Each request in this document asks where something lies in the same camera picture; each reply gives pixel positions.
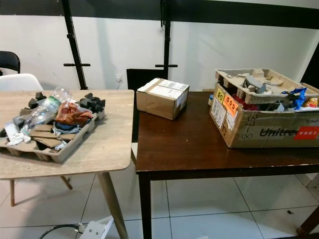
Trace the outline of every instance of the light wooden table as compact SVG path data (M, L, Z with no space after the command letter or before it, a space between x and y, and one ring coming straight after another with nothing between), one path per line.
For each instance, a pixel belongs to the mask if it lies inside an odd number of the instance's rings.
M36 155L12 156L0 152L0 179L50 177L97 173L110 212L121 239L128 235L109 171L129 166L133 124L134 91L94 90L71 91L80 100L87 93L106 100L106 117L97 123L91 134L61 164L39 161ZM51 91L43 91L46 96ZM27 107L35 92L0 92L0 128Z

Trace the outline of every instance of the plastic bottle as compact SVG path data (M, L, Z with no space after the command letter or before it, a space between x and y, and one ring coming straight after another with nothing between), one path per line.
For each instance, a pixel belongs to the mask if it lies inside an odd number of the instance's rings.
M70 101L71 94L62 87L57 87L52 96L45 99L45 101L38 106L31 116L25 121L21 129L21 133L25 135L30 134L30 130L37 124L45 124L50 122L59 110L61 103Z

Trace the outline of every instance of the white tile floor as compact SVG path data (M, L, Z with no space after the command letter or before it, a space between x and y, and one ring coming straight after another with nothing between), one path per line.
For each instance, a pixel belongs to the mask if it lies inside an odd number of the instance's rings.
M130 239L142 239L138 177L133 164L111 177ZM110 215L95 175L19 180L15 207L9 182L0 181L0 238L37 239L59 224L88 223ZM152 231L156 239L270 239L296 235L319 205L319 190L294 175L152 182ZM45 239L75 239L60 229ZM107 239L118 239L112 225Z

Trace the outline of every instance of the cardboard box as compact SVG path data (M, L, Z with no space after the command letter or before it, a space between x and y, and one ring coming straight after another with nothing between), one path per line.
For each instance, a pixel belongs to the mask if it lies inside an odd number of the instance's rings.
M138 110L175 119L185 107L189 85L155 78L136 92Z
M230 148L319 146L319 111L246 111L217 83L210 115Z

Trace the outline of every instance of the electrical cable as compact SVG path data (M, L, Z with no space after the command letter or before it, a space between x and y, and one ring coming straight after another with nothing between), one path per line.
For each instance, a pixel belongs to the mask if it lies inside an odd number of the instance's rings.
M63 225L57 225L49 230L47 230L44 234L42 234L42 236L39 239L43 239L47 234L49 234L50 232L59 229L59 228L75 228L75 229L79 229L80 225L79 224L63 224Z

